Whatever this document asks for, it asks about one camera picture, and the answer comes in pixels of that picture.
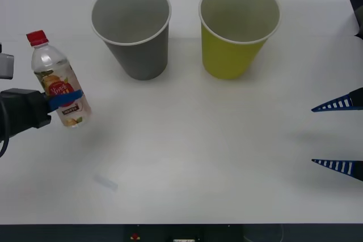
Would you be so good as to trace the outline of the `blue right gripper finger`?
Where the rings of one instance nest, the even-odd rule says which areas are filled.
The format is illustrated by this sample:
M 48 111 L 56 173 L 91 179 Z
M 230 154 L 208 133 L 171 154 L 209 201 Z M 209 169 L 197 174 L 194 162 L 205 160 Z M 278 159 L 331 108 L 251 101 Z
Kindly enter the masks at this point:
M 311 161 L 335 172 L 363 181 L 362 160 L 312 159 Z
M 362 87 L 351 91 L 341 97 L 337 97 L 315 108 L 312 112 L 328 111 L 361 111 L 362 110 Z

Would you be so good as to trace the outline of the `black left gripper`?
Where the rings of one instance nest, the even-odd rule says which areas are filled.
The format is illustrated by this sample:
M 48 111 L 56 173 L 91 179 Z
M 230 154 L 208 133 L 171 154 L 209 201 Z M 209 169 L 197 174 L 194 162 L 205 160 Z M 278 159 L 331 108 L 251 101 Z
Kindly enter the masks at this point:
M 10 123 L 10 137 L 30 128 L 42 128 L 50 124 L 50 112 L 65 104 L 72 104 L 83 96 L 78 90 L 66 94 L 48 96 L 37 90 L 11 88 L 1 92 Z

